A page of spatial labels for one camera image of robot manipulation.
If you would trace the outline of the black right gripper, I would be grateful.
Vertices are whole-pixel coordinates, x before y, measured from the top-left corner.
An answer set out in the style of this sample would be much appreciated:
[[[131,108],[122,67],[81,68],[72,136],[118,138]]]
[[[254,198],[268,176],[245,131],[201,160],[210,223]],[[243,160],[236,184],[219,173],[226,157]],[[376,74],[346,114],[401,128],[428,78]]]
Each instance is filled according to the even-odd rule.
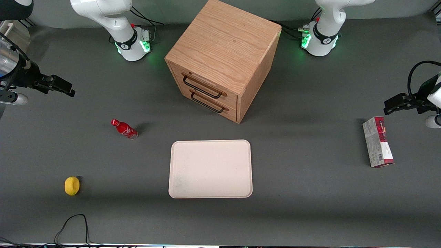
[[[32,61],[24,61],[23,65],[18,69],[14,79],[14,86],[46,91],[42,86],[43,81],[49,91],[61,92],[69,97],[74,97],[76,94],[76,91],[72,89],[71,83],[57,75],[45,76],[41,74],[37,64]]]

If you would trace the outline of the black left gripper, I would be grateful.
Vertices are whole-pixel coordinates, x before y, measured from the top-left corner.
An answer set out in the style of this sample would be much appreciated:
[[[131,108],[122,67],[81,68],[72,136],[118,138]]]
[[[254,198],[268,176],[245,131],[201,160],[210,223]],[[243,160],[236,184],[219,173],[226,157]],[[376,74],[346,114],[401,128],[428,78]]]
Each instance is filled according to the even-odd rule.
[[[428,96],[434,90],[438,78],[439,75],[435,75],[425,81],[416,93],[412,92],[411,86],[409,86],[409,94],[413,97],[413,100],[407,94],[400,93],[384,101],[384,114],[387,116],[400,110],[412,110],[414,107],[416,107],[418,114],[439,113],[439,108],[428,100]]]

